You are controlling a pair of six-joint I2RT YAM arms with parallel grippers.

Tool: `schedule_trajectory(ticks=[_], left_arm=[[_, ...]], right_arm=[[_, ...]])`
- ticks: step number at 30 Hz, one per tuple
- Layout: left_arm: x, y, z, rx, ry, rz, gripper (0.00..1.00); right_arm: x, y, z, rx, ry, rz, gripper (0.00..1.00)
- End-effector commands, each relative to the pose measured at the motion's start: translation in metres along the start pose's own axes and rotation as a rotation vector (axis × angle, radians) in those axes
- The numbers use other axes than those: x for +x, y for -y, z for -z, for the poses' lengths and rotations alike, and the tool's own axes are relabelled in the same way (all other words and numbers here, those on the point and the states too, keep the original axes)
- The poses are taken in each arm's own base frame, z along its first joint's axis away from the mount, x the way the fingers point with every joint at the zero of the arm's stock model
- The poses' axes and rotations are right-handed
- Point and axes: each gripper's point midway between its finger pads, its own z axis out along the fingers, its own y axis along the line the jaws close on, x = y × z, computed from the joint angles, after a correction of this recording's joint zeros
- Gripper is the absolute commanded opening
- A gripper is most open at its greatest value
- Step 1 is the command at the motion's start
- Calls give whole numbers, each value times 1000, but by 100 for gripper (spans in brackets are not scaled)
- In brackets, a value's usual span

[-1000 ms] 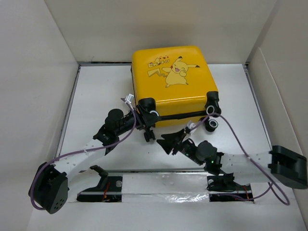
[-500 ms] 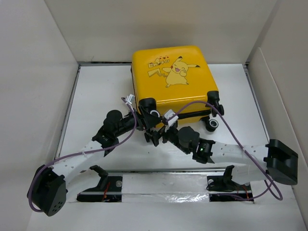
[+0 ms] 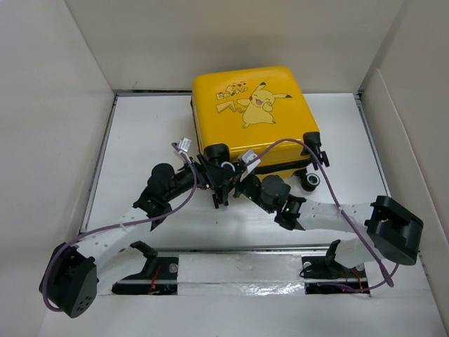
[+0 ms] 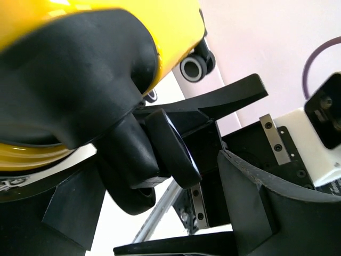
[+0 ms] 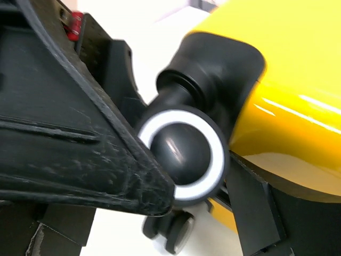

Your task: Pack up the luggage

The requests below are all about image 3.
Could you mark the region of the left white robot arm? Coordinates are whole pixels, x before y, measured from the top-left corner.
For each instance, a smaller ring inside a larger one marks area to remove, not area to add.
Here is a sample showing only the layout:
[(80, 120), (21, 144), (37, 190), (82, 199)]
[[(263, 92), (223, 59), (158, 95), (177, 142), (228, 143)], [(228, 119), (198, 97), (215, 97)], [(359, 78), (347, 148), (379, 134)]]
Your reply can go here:
[(181, 156), (184, 164), (179, 170), (168, 163), (152, 169), (123, 220), (83, 232), (54, 248), (39, 285), (49, 310), (80, 316), (97, 295), (100, 269), (121, 249), (142, 246), (142, 234), (186, 206), (197, 190), (211, 189), (216, 205), (223, 204), (244, 169), (244, 164), (224, 155), (192, 158), (182, 152)]

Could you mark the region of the yellow hard-shell suitcase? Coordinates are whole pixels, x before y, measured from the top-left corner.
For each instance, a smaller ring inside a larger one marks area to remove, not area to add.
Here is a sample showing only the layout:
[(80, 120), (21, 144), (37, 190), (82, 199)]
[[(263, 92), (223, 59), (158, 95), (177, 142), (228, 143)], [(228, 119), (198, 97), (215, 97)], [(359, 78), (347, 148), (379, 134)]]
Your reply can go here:
[[(284, 66), (259, 67), (199, 75), (192, 84), (191, 106), (201, 154), (217, 144), (229, 148), (230, 160), (253, 150), (263, 154), (255, 174), (295, 176), (302, 189), (314, 191), (320, 179), (308, 172), (321, 150), (315, 118), (293, 73)], [(271, 144), (274, 148), (264, 154)]]

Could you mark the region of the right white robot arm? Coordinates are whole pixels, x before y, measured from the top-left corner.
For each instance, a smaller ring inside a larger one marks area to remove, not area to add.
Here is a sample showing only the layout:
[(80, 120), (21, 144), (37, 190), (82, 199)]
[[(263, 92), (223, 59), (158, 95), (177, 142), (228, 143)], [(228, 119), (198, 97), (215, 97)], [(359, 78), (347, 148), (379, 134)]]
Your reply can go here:
[(395, 199), (379, 195), (365, 204), (321, 203), (296, 197), (276, 175), (259, 179), (250, 174), (224, 183), (226, 193), (244, 195), (285, 230), (331, 230), (355, 234), (349, 240), (333, 241), (324, 258), (324, 268), (340, 276), (366, 262), (384, 260), (414, 265), (420, 248), (423, 221)]

